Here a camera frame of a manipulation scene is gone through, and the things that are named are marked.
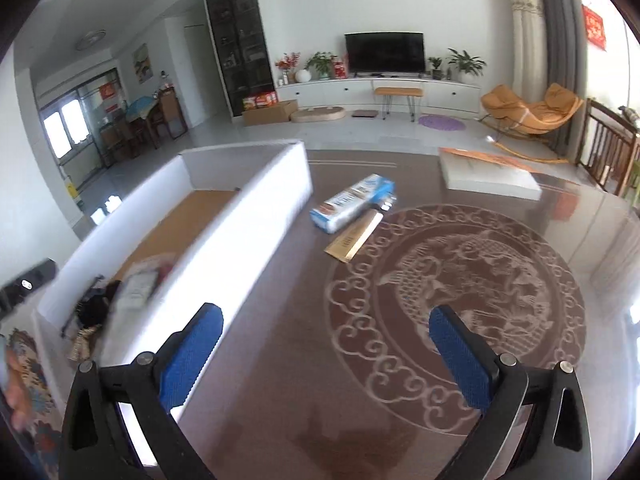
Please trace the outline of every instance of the toothpaste box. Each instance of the toothpaste box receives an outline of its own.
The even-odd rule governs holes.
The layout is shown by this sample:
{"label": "toothpaste box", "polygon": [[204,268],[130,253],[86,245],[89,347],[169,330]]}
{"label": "toothpaste box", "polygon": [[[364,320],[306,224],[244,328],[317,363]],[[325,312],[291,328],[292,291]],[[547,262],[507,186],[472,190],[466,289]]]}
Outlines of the toothpaste box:
{"label": "toothpaste box", "polygon": [[356,218],[370,203],[394,191],[394,183],[377,174],[369,175],[311,210],[311,219],[331,234]]}

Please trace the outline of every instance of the human hand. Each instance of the human hand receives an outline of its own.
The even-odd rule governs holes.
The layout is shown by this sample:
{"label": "human hand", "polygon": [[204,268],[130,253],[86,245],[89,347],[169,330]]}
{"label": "human hand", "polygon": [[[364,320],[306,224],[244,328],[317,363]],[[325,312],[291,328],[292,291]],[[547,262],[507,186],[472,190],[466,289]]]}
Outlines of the human hand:
{"label": "human hand", "polygon": [[6,349],[6,366],[9,371],[9,382],[4,391],[7,404],[14,410],[11,425],[15,431],[22,432],[31,422],[31,396],[22,382],[21,366],[18,358],[10,349]]}

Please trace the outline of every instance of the television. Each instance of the television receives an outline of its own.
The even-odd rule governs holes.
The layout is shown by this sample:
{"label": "television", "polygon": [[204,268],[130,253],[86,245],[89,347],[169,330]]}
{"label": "television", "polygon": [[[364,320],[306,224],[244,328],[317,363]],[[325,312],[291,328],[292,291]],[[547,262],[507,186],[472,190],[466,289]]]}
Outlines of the television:
{"label": "television", "polygon": [[345,34],[350,72],[425,72],[421,32]]}

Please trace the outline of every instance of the white pot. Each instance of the white pot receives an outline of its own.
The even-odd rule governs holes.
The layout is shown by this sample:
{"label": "white pot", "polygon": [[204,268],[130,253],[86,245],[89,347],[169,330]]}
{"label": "white pot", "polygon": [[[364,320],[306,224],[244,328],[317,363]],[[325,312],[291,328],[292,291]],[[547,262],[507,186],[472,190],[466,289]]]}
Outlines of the white pot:
{"label": "white pot", "polygon": [[302,70],[298,70],[296,72],[296,81],[299,83],[306,83],[311,81],[311,72],[303,68]]}
{"label": "white pot", "polygon": [[473,85],[476,83],[476,76],[474,74],[467,73],[467,72],[459,72],[458,79],[460,80],[461,83],[464,83],[465,85]]}

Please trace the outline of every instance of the bolt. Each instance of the bolt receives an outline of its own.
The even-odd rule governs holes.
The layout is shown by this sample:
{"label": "bolt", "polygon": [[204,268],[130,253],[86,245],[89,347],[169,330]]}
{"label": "bolt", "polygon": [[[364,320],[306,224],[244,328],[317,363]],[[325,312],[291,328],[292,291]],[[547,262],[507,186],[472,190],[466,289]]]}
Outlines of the bolt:
{"label": "bolt", "polygon": [[148,365],[153,360],[153,352],[142,352],[142,354],[139,354],[138,357],[136,357],[136,362],[142,366]]}
{"label": "bolt", "polygon": [[560,361],[560,369],[565,374],[572,374],[574,372],[574,366],[569,361]]}
{"label": "bolt", "polygon": [[80,366],[78,367],[78,370],[80,370],[83,374],[87,373],[89,370],[91,370],[91,368],[94,367],[94,362],[91,360],[87,360],[87,361],[82,361],[80,363]]}
{"label": "bolt", "polygon": [[511,354],[500,354],[500,362],[505,366],[515,366],[518,360]]}

